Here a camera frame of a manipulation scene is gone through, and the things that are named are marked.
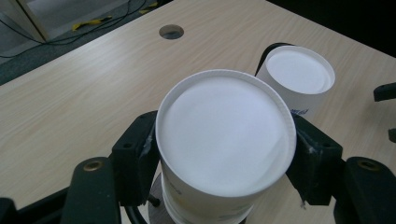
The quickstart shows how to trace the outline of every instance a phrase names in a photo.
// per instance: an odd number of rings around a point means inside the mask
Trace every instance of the gray carpet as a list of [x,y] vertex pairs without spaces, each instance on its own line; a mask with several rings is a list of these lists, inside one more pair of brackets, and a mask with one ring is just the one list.
[[142,14],[138,12],[140,9],[146,8],[154,2],[156,1],[131,0],[129,3],[104,14],[103,17],[107,15],[112,16],[112,20],[106,21],[108,23],[103,22],[101,25],[97,26],[84,26],[75,32],[70,31],[63,35],[59,35],[50,41],[52,42],[50,45],[37,45],[21,55],[0,64],[0,85],[3,85],[14,78],[20,77],[27,72],[32,71],[37,67],[124,25],[125,23],[133,21],[134,19],[142,16]]

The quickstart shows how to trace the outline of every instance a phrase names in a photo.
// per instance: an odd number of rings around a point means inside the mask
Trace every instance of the large white cup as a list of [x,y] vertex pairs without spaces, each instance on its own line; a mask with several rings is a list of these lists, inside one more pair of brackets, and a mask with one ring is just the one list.
[[204,71],[179,82],[156,120],[163,199],[176,223],[236,224],[290,166],[296,132],[281,97],[254,76]]
[[268,52],[256,77],[279,93],[291,113],[306,119],[315,115],[335,81],[332,66],[322,56],[288,44]]

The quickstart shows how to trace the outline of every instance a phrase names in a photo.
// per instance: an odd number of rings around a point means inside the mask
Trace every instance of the small white cup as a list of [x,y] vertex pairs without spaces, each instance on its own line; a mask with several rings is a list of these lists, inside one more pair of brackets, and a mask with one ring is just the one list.
[[312,118],[334,84],[332,66],[311,49],[289,44],[274,44],[266,52],[256,77],[282,97],[291,113]]

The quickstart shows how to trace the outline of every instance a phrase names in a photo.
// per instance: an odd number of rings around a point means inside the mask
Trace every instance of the cup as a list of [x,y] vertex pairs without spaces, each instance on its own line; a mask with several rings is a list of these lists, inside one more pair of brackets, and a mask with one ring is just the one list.
[[286,173],[296,132],[270,86],[219,69],[187,77],[167,93],[156,139],[170,217],[183,224],[236,224]]
[[335,81],[332,66],[311,49],[276,43],[262,55],[257,78],[270,85],[293,114],[311,119]]

